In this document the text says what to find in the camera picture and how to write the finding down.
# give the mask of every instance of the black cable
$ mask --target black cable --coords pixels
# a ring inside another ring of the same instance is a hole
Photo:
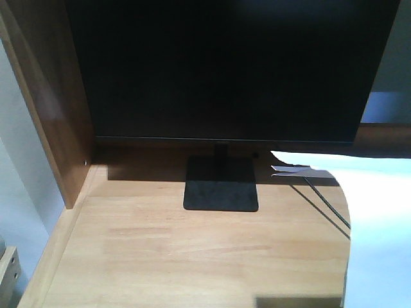
[[[317,194],[318,197],[320,197],[320,199],[328,206],[328,208],[335,214],[336,217],[339,218],[340,221],[343,222],[343,224],[345,224],[347,226],[348,229],[351,230],[351,225],[348,223],[348,221],[346,221],[344,219],[344,217],[341,216],[340,213],[338,213],[338,211],[336,209],[334,209],[334,207],[327,201],[327,199],[325,199],[325,197],[321,194],[321,192],[319,192],[317,190],[317,188],[315,188],[315,186],[304,176],[303,177],[304,181],[306,181],[306,183],[311,187],[311,189]]]

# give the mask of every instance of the wooden shelf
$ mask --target wooden shelf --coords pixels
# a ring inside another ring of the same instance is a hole
[[[348,230],[300,179],[291,178],[293,186],[258,184],[256,213],[186,211],[184,182],[155,180],[170,166],[183,174],[184,155],[138,148],[100,153],[20,308],[263,307],[301,297],[329,304],[341,296],[349,240],[296,190]],[[261,157],[256,165],[270,168]],[[152,179],[139,180],[147,167]],[[348,217],[339,186],[319,190]]]

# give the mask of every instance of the monitor base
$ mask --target monitor base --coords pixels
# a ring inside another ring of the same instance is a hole
[[[190,157],[183,206],[186,210],[256,212],[258,197],[252,159]]]

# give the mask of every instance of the white paper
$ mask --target white paper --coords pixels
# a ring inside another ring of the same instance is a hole
[[[411,160],[273,154],[328,170],[344,191],[351,219],[344,307],[411,307]]]
[[[272,176],[303,176],[306,178],[334,178],[326,170],[315,170],[310,167],[271,166],[276,173]]]

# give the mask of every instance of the monitor screen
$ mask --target monitor screen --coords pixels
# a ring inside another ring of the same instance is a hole
[[[399,0],[67,0],[97,137],[351,142]]]

